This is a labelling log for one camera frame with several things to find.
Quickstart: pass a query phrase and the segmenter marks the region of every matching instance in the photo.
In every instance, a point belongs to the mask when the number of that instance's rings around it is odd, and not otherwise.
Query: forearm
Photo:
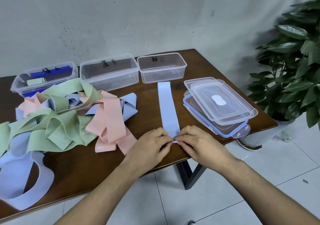
[[[130,173],[126,165],[121,164],[55,225],[105,225],[115,207],[137,178],[136,175]]]
[[[221,175],[242,195],[264,225],[320,224],[313,214],[241,160],[232,161]]]

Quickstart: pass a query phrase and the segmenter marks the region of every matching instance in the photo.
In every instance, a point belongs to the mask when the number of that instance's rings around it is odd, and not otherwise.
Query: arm
[[[174,139],[195,161],[222,175],[242,195],[264,225],[320,224],[299,203],[274,187],[210,134],[187,126]]]
[[[162,128],[144,134],[122,163],[55,225],[105,225],[133,183],[169,153],[172,141],[173,139]]]

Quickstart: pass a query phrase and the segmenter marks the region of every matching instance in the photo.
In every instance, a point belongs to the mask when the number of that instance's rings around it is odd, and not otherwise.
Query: clear plastic container
[[[143,83],[183,78],[186,62],[179,53],[140,56],[137,59]]]
[[[28,86],[27,81],[45,78],[46,82]],[[12,82],[10,90],[23,97],[31,97],[36,92],[42,92],[52,85],[78,78],[78,67],[73,62],[64,62],[44,68],[26,70],[17,75]]]
[[[87,61],[80,64],[80,79],[97,90],[111,91],[139,82],[139,66],[132,54]]]
[[[231,125],[255,117],[258,111],[222,80],[192,83],[190,94],[205,115],[218,125]]]
[[[191,114],[200,121],[203,125],[208,127],[215,134],[220,135],[224,138],[228,138],[233,136],[234,134],[237,136],[236,138],[243,137],[247,135],[250,131],[250,127],[247,126],[248,121],[235,123],[231,125],[218,125],[214,121],[208,119],[206,114],[202,111],[198,103],[195,101],[192,95],[187,95],[183,98],[183,103],[188,107],[189,111],[191,110]]]

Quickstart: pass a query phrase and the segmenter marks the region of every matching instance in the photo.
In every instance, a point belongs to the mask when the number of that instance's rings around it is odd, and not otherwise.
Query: left hand
[[[150,130],[134,144],[121,165],[126,165],[139,178],[154,168],[169,153],[173,139],[163,128]]]

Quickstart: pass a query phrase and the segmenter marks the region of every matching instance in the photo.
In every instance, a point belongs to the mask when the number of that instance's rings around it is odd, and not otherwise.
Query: white wall
[[[196,48],[239,87],[254,48],[302,0],[0,0],[0,76],[61,61]]]

